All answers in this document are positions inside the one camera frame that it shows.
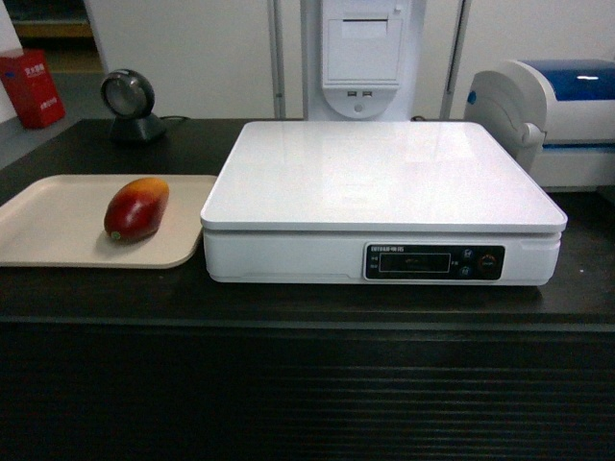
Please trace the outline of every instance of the floor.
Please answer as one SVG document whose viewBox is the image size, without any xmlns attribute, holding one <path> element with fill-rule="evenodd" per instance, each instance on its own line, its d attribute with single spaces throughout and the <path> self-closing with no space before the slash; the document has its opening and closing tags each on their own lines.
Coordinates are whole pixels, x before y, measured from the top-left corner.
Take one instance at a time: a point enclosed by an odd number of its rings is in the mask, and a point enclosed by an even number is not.
<svg viewBox="0 0 615 461">
<path fill-rule="evenodd" d="M 95 47 L 91 43 L 66 47 L 47 42 L 43 49 L 66 116 L 41 130 L 24 130 L 16 119 L 11 121 L 12 134 L 0 140 L 0 169 L 83 118 L 111 118 L 100 97 L 105 74 Z"/>
</svg>

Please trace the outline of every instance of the white wall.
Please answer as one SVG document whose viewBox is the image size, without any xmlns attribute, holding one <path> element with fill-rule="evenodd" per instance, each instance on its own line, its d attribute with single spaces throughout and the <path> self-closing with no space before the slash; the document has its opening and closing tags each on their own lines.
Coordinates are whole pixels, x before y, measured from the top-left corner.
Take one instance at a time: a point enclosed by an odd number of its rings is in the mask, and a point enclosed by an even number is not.
<svg viewBox="0 0 615 461">
<path fill-rule="evenodd" d="M 86 0 L 106 70 L 142 71 L 155 112 L 273 117 L 266 0 Z M 281 0 L 286 114 L 301 117 L 299 0 Z M 440 113 L 459 0 L 428 0 L 413 113 Z M 615 59 L 613 0 L 472 0 L 451 118 L 506 59 Z"/>
<path fill-rule="evenodd" d="M 17 38 L 15 28 L 12 26 L 4 1 L 0 0 L 0 53 L 14 50 L 15 48 L 21 48 L 21 43 L 19 38 Z M 0 85 L 0 123 L 16 116 L 17 114 L 12 108 L 11 100 L 4 86 Z"/>
<path fill-rule="evenodd" d="M 105 71 L 142 73 L 157 115 L 273 116 L 267 2 L 85 3 Z"/>
</svg>

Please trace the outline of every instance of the red box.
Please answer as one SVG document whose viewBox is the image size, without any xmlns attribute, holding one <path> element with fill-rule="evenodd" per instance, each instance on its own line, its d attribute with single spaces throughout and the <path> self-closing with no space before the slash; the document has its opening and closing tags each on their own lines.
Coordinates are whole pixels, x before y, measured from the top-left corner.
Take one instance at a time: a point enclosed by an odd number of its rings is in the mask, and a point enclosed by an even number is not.
<svg viewBox="0 0 615 461">
<path fill-rule="evenodd" d="M 64 117 L 42 50 L 1 53 L 0 80 L 25 128 L 44 128 Z"/>
</svg>

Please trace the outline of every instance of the white printer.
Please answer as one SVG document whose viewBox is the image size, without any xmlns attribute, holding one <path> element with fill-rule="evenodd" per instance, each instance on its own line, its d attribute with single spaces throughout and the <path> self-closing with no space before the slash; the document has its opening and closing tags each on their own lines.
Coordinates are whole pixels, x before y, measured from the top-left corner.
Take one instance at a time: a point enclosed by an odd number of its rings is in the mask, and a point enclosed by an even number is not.
<svg viewBox="0 0 615 461">
<path fill-rule="evenodd" d="M 464 118 L 545 188 L 615 184 L 615 61 L 504 61 L 475 76 Z"/>
</svg>

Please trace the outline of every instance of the control panel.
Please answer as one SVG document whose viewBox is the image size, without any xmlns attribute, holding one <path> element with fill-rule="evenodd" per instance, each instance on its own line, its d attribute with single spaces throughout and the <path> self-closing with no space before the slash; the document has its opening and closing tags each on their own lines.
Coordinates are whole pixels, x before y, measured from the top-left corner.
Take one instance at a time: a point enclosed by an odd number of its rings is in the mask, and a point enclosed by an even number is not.
<svg viewBox="0 0 615 461">
<path fill-rule="evenodd" d="M 370 244 L 364 274 L 378 280 L 497 280 L 503 265 L 503 246 Z"/>
</svg>

